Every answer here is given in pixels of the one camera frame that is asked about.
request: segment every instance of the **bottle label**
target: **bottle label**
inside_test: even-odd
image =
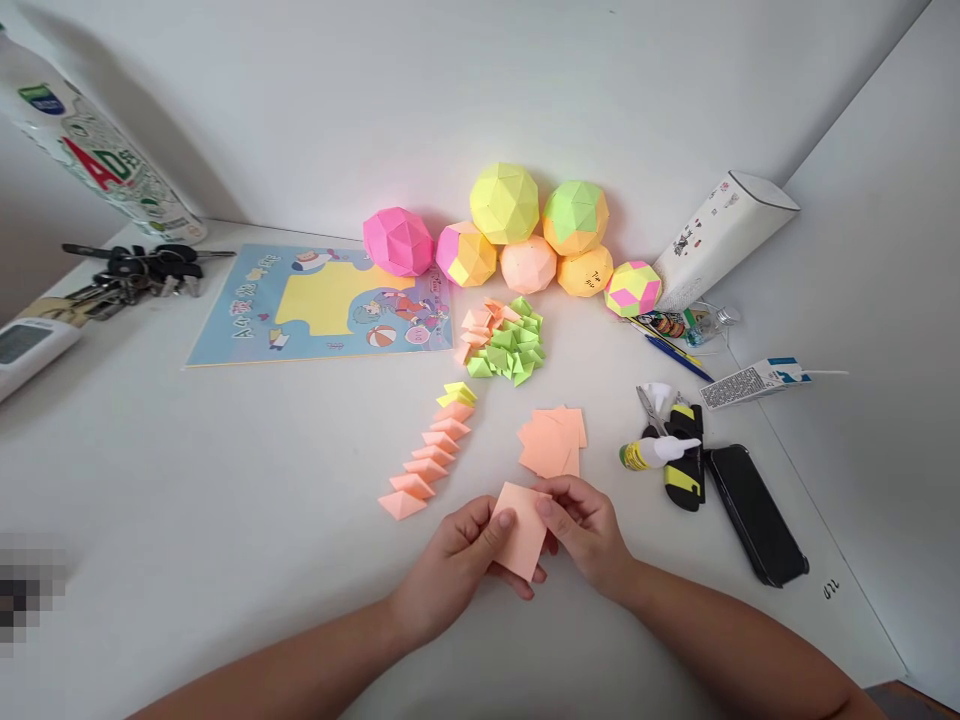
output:
[[[67,109],[46,85],[37,85],[32,88],[20,88],[17,91],[24,100],[33,105],[40,112],[47,115],[63,115]]]
[[[640,442],[632,442],[620,449],[620,460],[627,470],[649,470],[650,466],[640,455]]]
[[[30,124],[21,124],[21,129],[143,232],[169,240],[197,241],[206,235],[202,221],[83,95],[67,98],[67,104],[73,106],[68,114],[46,86],[18,92],[38,110],[63,116],[59,129]],[[51,103],[60,111],[54,112]]]

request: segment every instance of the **forearm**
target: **forearm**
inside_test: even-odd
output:
[[[637,562],[621,604],[731,710],[874,717],[866,695],[823,653],[735,598]],[[868,714],[844,714],[851,708]]]
[[[335,718],[412,646],[387,601],[214,670],[131,720]]]

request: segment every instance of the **left hand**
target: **left hand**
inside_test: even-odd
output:
[[[493,562],[517,522],[513,510],[491,518],[496,504],[496,498],[484,495],[447,515],[416,564],[387,598],[411,647],[426,645],[453,625],[484,575],[503,580],[521,600],[533,599],[533,588],[526,580]],[[538,565],[533,582],[546,579],[547,573]]]

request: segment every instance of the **yellow origami ball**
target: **yellow origami ball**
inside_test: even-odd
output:
[[[507,245],[500,252],[500,272],[507,287],[522,295],[543,290],[557,273],[557,254],[539,235]]]
[[[437,265],[460,287],[483,285],[497,269],[497,249],[471,222],[447,225],[437,239]]]
[[[653,310],[660,297],[660,276],[642,260],[624,263],[603,291],[607,307],[620,317],[636,317]]]
[[[603,245],[583,255],[560,258],[557,282],[575,297],[593,297],[607,286],[613,274],[613,258]]]
[[[571,180],[554,190],[543,206],[543,237],[558,255],[579,255],[600,244],[609,219],[603,190]]]
[[[523,242],[540,219],[537,184],[520,165],[494,163],[470,191],[473,224],[494,245]]]

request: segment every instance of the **smartphone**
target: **smartphone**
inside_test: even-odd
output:
[[[810,572],[810,563],[743,445],[704,452],[717,494],[760,582],[775,588]]]

